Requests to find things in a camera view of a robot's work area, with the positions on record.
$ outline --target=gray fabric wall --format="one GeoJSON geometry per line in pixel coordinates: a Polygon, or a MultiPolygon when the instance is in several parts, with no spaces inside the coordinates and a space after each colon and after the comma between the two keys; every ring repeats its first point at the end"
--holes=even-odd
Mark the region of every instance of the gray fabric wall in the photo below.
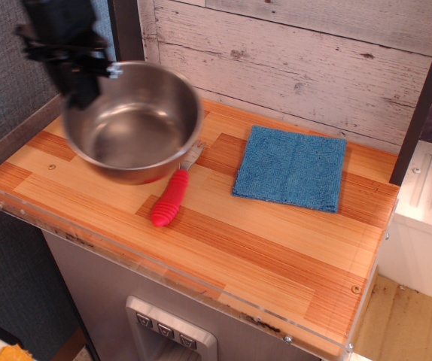
{"type": "MultiPolygon", "coordinates": [[[[111,40],[107,2],[94,2],[96,30],[111,40]]],[[[0,0],[0,138],[56,95],[42,65],[14,35],[27,23],[20,0],[0,0]]],[[[114,49],[109,50],[114,58],[114,49]]],[[[41,232],[0,213],[0,326],[40,361],[50,360],[78,322],[41,232]]]]}

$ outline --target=yellow object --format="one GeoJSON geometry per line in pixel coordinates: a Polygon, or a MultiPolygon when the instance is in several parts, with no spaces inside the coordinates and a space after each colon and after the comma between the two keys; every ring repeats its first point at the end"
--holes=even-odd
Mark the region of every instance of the yellow object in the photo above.
{"type": "Polygon", "coordinates": [[[0,361],[33,361],[32,355],[18,344],[5,346],[0,350],[0,361]]]}

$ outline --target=screw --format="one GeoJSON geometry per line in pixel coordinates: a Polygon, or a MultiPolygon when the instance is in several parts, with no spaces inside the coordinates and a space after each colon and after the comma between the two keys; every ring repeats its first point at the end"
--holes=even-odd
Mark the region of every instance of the screw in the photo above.
{"type": "Polygon", "coordinates": [[[352,286],[352,287],[351,287],[351,291],[352,291],[355,295],[357,295],[357,294],[361,293],[361,288],[360,288],[360,286],[352,286]]]}
{"type": "Polygon", "coordinates": [[[119,65],[114,65],[114,64],[111,66],[108,66],[108,68],[106,70],[109,73],[110,79],[117,79],[119,77],[119,75],[124,73],[124,70],[122,70],[119,65]]]}

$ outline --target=wooden countertop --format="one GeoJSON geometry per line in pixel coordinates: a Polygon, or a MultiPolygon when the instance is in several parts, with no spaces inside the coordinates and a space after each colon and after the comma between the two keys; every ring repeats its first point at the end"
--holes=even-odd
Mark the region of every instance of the wooden countertop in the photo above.
{"type": "Polygon", "coordinates": [[[262,330],[339,358],[337,344],[348,343],[397,198],[399,188],[388,183],[396,156],[349,143],[338,214],[234,197],[252,125],[317,133],[204,106],[207,147],[167,227],[153,227],[149,214],[169,178],[142,186],[104,178],[68,147],[60,119],[0,165],[0,203],[262,330]]]}

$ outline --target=black frame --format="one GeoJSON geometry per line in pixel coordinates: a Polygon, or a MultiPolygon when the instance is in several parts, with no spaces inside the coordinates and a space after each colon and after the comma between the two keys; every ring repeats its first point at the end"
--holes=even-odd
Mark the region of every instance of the black frame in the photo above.
{"type": "Polygon", "coordinates": [[[394,171],[390,178],[390,183],[396,184],[398,186],[402,185],[431,106],[432,63],[430,64],[430,69],[428,71],[427,78],[425,79],[424,86],[421,90],[420,97],[418,98],[417,106],[415,107],[409,128],[407,129],[405,138],[403,139],[403,144],[400,148],[397,163],[395,164],[394,171]]]}
{"type": "Polygon", "coordinates": [[[116,60],[144,60],[137,1],[108,0],[108,6],[116,60]]]}

